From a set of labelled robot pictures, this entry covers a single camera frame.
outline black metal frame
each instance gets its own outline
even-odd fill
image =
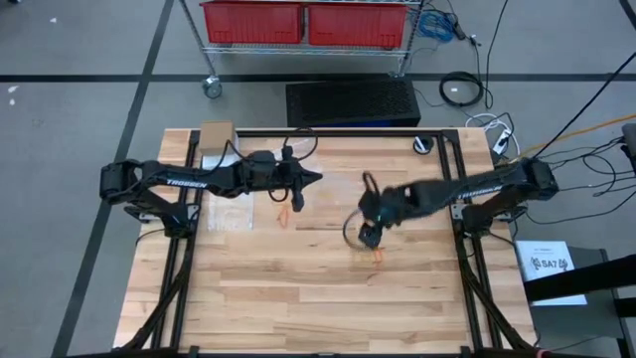
[[[199,142],[199,130],[192,130],[191,136],[189,140],[189,147],[187,153],[186,166],[192,166],[194,163],[196,147]],[[426,135],[435,139],[438,145],[439,152],[439,162],[441,166],[442,176],[444,179],[451,178],[451,168],[448,153],[446,150],[446,141],[451,143],[453,156],[455,158],[455,164],[457,167],[457,173],[460,177],[464,177],[466,175],[466,168],[464,166],[464,160],[461,152],[461,145],[459,142],[459,134],[456,129],[439,129],[439,130],[405,130],[405,129],[396,129],[396,130],[373,130],[373,129],[317,129],[316,134],[319,137],[415,137],[416,135]],[[247,137],[247,138],[255,138],[255,137],[307,137],[311,136],[307,132],[302,131],[292,131],[292,129],[274,129],[274,130],[238,130],[238,137]],[[201,202],[203,198],[203,190],[199,189],[196,191],[195,195],[195,205],[199,205],[201,208]],[[182,189],[180,192],[178,202],[186,205],[187,200],[187,190]],[[170,344],[168,348],[160,348],[161,347],[161,338],[163,335],[164,328],[164,316],[165,311],[167,310],[167,305],[172,301],[172,299],[168,300],[165,307],[157,307],[153,314],[160,313],[159,320],[153,329],[152,340],[151,340],[151,350],[114,350],[110,353],[98,353],[94,355],[87,355],[86,357],[114,357],[114,356],[139,356],[139,357],[149,357],[153,356],[152,352],[158,354],[157,356],[170,356],[170,354],[174,355],[175,352],[178,351],[181,333],[183,329],[183,320],[185,315],[185,306],[187,303],[187,294],[188,294],[188,286],[190,281],[190,272],[192,270],[192,258],[194,256],[195,249],[195,240],[196,240],[196,230],[199,224],[199,215],[196,215],[196,218],[192,220],[192,225],[194,226],[194,235],[192,238],[187,240],[186,250],[184,253],[184,260],[182,263],[183,276],[180,277],[178,285],[175,285],[176,279],[172,279],[174,274],[175,262],[177,259],[177,249],[179,246],[179,239],[172,239],[170,243],[170,247],[168,249],[168,255],[166,258],[166,264],[164,268],[164,276],[162,281],[161,292],[162,294],[166,294],[169,291],[178,287],[179,295],[177,297],[177,307],[174,315],[174,322],[172,327],[172,332],[170,335]],[[466,268],[461,264],[461,258],[466,256],[466,251],[463,245],[463,231],[461,230],[461,226],[457,225],[457,221],[453,220],[453,233],[456,243],[457,250],[457,259],[459,263],[460,270],[465,270]],[[490,284],[488,281],[488,275],[486,273],[486,265],[483,256],[483,250],[481,248],[481,244],[479,240],[473,241],[473,246],[475,249],[475,259],[476,259],[476,269],[477,275],[484,286],[488,296],[490,297],[491,290]],[[484,348],[483,341],[481,339],[481,329],[479,326],[477,307],[475,304],[475,298],[473,290],[470,288],[467,283],[464,274],[462,277],[462,285],[464,290],[464,299],[467,310],[468,317],[468,326],[471,331],[471,339],[473,341],[473,349],[475,351],[481,350]],[[488,317],[488,325],[490,336],[492,337],[494,348],[501,348],[501,338],[499,336],[499,331],[491,320],[490,316]],[[458,347],[457,353],[447,353],[447,354],[247,354],[247,353],[236,353],[236,354],[226,354],[226,353],[198,353],[195,349],[190,354],[178,354],[179,356],[188,356],[188,357],[214,357],[214,358],[289,358],[289,357],[312,357],[312,358],[327,358],[327,357],[348,357],[348,358],[389,358],[389,357],[404,357],[404,358],[450,358],[450,357],[469,357],[470,350],[467,347]]]

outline concrete floor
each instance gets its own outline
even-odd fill
[[[486,52],[504,0],[452,1],[464,30],[476,34],[483,44],[484,72]],[[197,3],[189,0],[203,31]],[[442,0],[433,3],[447,8]],[[51,355],[99,207],[98,169],[115,156],[133,102],[143,105],[127,156],[140,160],[156,157],[165,128],[197,127],[203,120],[216,119],[230,119],[238,127],[286,123],[285,83],[281,82],[230,78],[224,83],[223,96],[214,101],[203,96],[197,76],[151,81],[146,93],[140,91],[138,82],[145,80],[139,75],[146,65],[146,73],[154,75],[203,78],[206,73],[176,3],[156,64],[146,62],[163,7],[164,1],[157,0],[0,3],[2,358]],[[544,142],[597,91],[603,75],[613,72],[634,51],[635,43],[636,31],[618,0],[511,1],[491,59],[491,73],[500,75],[491,83],[495,96],[491,111],[508,111],[514,117],[522,147]],[[417,39],[414,48],[433,45],[430,40]],[[224,56],[216,60],[216,66],[221,75],[387,73],[396,69],[397,62],[354,57]],[[474,52],[466,43],[456,41],[434,53],[420,51],[410,71],[474,72]],[[636,74],[636,63],[624,73]],[[24,76],[16,79],[9,77],[12,75]],[[107,83],[63,75],[131,76],[98,79]],[[623,77],[610,85],[572,129],[634,112],[630,104],[636,92],[634,79]],[[19,87],[9,93],[11,86]],[[430,102],[440,103],[437,81],[416,82],[415,86]],[[136,91],[142,94],[137,101]],[[466,119],[453,108],[429,107],[423,101],[419,105],[420,126],[461,126]],[[482,112],[483,104],[468,111]],[[557,144],[552,151],[599,145],[618,136],[619,131],[619,125],[606,127]],[[606,154],[617,170],[628,168],[617,148]],[[578,163],[559,169],[556,177],[561,187],[609,179]],[[548,203],[532,203],[530,208],[537,220],[557,220],[604,211],[629,193],[594,198],[591,190],[571,191]],[[623,257],[636,253],[629,226],[634,209],[636,201],[610,215],[556,225],[538,226],[524,219],[519,223],[518,239],[563,240],[571,246],[607,249],[611,258]],[[112,210],[70,353],[110,348],[138,230],[139,225],[120,207]],[[636,325],[631,326],[636,332]],[[544,335],[542,345],[558,347],[579,339],[567,332]],[[568,352],[618,354],[613,342],[607,340],[594,340]]]

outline wooden table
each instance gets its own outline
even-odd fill
[[[457,130],[468,175],[492,169],[483,130]],[[183,165],[189,135],[189,129],[166,130],[159,160]],[[311,145],[303,140],[290,139],[296,153]],[[280,137],[241,138],[239,147],[249,153],[279,149],[281,142]],[[202,352],[455,353],[471,346],[447,210],[385,231],[381,264],[372,254],[352,252],[342,239],[343,221],[364,191],[363,170],[375,175],[381,189],[442,177],[437,146],[425,156],[411,146],[412,137],[321,137],[316,153],[302,165],[324,178],[304,190],[305,208],[289,210],[286,227],[277,218],[288,204],[273,203],[266,193],[235,201],[206,193],[180,350],[198,345]],[[178,188],[155,189],[177,200]],[[142,233],[157,228],[160,224],[144,225]],[[492,230],[510,238],[504,224]],[[512,247],[488,237],[482,243],[495,302],[533,343]],[[154,308],[168,244],[161,233],[139,243],[114,346],[128,341]],[[471,253],[468,241],[466,246]],[[478,310],[489,346],[480,303]]]

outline red basket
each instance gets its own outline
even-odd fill
[[[201,6],[213,44],[298,44],[302,39],[300,4],[214,1]]]
[[[403,5],[309,5],[309,43],[398,48],[405,15]]]

